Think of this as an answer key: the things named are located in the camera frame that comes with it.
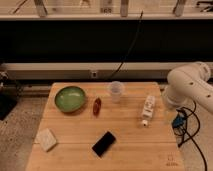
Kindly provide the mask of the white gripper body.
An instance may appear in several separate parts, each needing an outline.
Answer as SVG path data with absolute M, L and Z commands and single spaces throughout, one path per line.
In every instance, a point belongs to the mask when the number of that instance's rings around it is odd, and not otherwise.
M 148 95 L 141 113 L 141 124 L 145 127 L 149 125 L 149 122 L 153 117 L 155 104 L 156 98 L 152 95 Z

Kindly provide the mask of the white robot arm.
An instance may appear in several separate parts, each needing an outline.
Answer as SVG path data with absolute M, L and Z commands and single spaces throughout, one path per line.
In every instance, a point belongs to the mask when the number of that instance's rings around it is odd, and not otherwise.
M 183 107 L 188 99 L 213 114 L 213 86 L 207 83 L 210 77 L 210 67 L 204 62 L 179 66 L 168 73 L 168 85 L 162 92 L 166 124 L 176 118 L 175 111 Z

